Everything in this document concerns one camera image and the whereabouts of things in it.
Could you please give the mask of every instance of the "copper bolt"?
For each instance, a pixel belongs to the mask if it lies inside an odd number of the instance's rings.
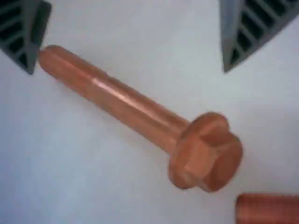
[[[236,202],[237,224],[299,224],[299,196],[242,194]]]
[[[42,50],[39,62],[54,78],[167,152],[169,178],[177,187],[197,185],[212,192],[235,174],[242,145],[222,115],[209,112],[188,122],[59,46]]]

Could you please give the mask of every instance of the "bolt head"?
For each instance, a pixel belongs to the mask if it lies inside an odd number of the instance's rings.
[[[234,176],[241,158],[241,142],[229,131],[227,119],[210,112],[182,133],[171,155],[169,178],[181,189],[217,191]]]

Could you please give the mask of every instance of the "hex flange bolt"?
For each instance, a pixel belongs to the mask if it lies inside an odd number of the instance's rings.
[[[209,112],[189,122],[59,46],[42,50],[39,62],[54,78],[167,152],[175,186],[212,192],[235,174],[242,145],[222,115]]]

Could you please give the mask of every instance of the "white surface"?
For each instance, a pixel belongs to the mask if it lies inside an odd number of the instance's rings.
[[[59,44],[193,119],[225,114],[245,157],[223,190],[181,191],[168,156],[65,88],[0,55],[0,222],[234,223],[244,191],[299,193],[299,20],[221,71],[218,2],[53,0]]]

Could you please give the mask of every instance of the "gray plastic part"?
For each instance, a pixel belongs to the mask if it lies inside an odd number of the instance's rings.
[[[299,13],[299,0],[220,0],[223,70],[259,50]]]
[[[35,68],[51,4],[42,0],[0,0],[0,47],[27,73]]]

